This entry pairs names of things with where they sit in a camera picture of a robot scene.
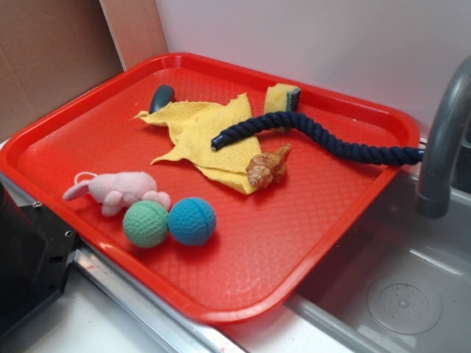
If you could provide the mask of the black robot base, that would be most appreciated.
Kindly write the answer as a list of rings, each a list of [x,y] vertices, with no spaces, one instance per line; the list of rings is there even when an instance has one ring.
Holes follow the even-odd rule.
[[[59,299],[77,232],[47,206],[18,206],[1,186],[1,340]]]

